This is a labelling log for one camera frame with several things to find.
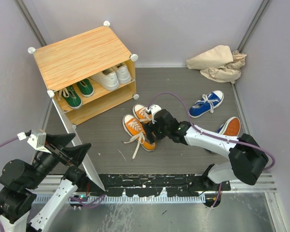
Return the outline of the orange sneaker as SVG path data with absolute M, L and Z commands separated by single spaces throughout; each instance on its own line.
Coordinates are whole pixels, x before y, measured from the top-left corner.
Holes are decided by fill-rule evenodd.
M 135 151 L 132 155 L 132 159 L 135 159 L 137 152 L 140 147 L 148 152 L 152 152 L 156 149 L 156 143 L 153 142 L 152 144 L 146 137 L 146 132 L 143 129 L 141 122 L 133 115 L 125 115 L 122 119 L 122 124 L 125 132 L 130 136 L 130 139 L 124 144 L 130 144 L 133 142 L 137 142 Z
M 152 115 L 146 111 L 146 107 L 141 104 L 135 104 L 132 108 L 133 115 L 142 123 L 148 123 L 152 120 Z

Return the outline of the white cabinet door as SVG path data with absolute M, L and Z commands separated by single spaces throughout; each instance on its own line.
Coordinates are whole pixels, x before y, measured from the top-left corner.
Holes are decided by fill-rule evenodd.
M 52 98 L 52 102 L 53 102 L 53 105 L 54 105 L 54 107 L 55 107 L 55 109 L 60 117 L 60 120 L 61 120 L 66 132 L 67 133 L 75 133 L 75 137 L 72 139 L 73 146 L 82 145 L 83 143 L 81 142 L 81 140 L 76 132 L 76 126 L 69 121 L 69 119 L 64 114 L 63 110 L 61 109 L 61 107 L 59 106 L 59 104 L 56 102 L 56 100 L 54 98 Z M 101 181 L 92 161 L 90 160 L 88 154 L 85 155 L 83 162 L 82 162 L 82 165 L 86 171 L 88 178 L 93 183 L 95 183 L 100 189 L 105 191 L 104 184 L 102 183 L 102 181 Z

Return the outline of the green sneaker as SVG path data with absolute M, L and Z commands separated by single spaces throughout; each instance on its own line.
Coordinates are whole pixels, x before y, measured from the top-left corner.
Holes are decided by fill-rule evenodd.
M 58 91 L 58 100 L 63 98 L 71 109 L 79 109 L 83 103 L 81 98 L 77 95 L 73 86 L 68 86 Z
M 91 97 L 94 94 L 94 88 L 87 78 L 77 82 L 76 85 L 84 97 Z

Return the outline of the blue sneaker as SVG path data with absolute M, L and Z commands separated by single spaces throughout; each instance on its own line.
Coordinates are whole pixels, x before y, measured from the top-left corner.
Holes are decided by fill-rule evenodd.
M 220 90 L 212 91 L 208 94 L 203 94 L 201 99 L 189 109 L 191 118 L 198 118 L 205 113 L 213 113 L 214 109 L 219 107 L 224 100 L 224 93 Z
M 217 130 L 218 134 L 227 136 L 238 136 L 241 130 L 241 122 L 238 117 L 229 118 L 224 124 Z

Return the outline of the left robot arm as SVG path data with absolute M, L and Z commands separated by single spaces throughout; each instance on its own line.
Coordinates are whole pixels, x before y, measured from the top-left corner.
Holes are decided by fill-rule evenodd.
M 49 135 L 32 131 L 21 133 L 18 139 L 27 139 L 36 150 L 32 164 L 20 159 L 8 162 L 2 169 L 0 184 L 0 223 L 3 232 L 46 232 L 63 205 L 76 191 L 87 187 L 87 175 L 79 169 L 91 144 L 68 147 L 75 133 Z M 28 220 L 32 203 L 37 195 L 32 193 L 46 176 L 59 164 L 68 166 L 60 184 L 40 212 Z

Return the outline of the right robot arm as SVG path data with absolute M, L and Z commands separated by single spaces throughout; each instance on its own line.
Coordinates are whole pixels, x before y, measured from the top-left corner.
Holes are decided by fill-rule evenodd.
M 197 146 L 227 158 L 223 164 L 211 164 L 201 177 L 201 185 L 214 190 L 225 181 L 240 180 L 255 185 L 268 158 L 252 136 L 227 136 L 202 129 L 189 121 L 178 122 L 167 110 L 152 105 L 145 110 L 151 120 L 143 124 L 150 142 L 168 137 L 175 143 Z

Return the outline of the white shoe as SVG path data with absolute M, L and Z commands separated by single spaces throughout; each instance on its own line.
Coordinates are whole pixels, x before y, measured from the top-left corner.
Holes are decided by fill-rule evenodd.
M 125 62 L 112 67 L 120 84 L 126 84 L 131 81 L 131 75 Z
M 119 87 L 119 80 L 113 68 L 108 68 L 102 72 L 94 74 L 90 78 L 98 82 L 108 91 L 114 91 Z

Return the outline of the wooden shoe cabinet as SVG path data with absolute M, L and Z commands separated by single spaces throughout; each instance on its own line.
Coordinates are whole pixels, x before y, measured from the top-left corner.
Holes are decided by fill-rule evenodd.
M 124 103 L 138 99 L 135 83 L 136 54 L 131 53 L 111 30 L 110 23 L 72 36 L 62 41 L 35 49 L 28 48 L 32 54 L 43 81 L 47 94 L 59 104 L 69 121 L 75 126 Z M 106 90 L 90 77 L 117 64 L 125 62 L 131 74 L 131 81 L 119 84 L 114 91 Z M 76 83 L 88 79 L 94 88 L 91 97 L 84 97 Z M 63 98 L 58 100 L 58 91 L 73 86 L 83 105 L 71 109 Z

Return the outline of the beige cloth bag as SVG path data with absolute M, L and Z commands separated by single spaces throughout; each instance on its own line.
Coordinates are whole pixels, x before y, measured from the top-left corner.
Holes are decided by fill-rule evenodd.
M 218 45 L 193 58 L 186 60 L 191 70 L 199 70 L 209 80 L 235 84 L 241 77 L 241 68 L 246 64 L 247 54 L 232 51 L 227 45 Z

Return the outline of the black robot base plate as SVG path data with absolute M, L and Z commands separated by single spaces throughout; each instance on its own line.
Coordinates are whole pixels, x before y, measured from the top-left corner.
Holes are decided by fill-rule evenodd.
M 85 180 L 79 189 L 91 196 L 106 194 L 109 197 L 157 197 L 165 190 L 167 197 L 200 196 L 202 193 L 220 188 L 231 190 L 229 182 L 223 182 L 221 187 L 197 174 L 100 174 L 105 190 L 102 190 L 90 180 Z

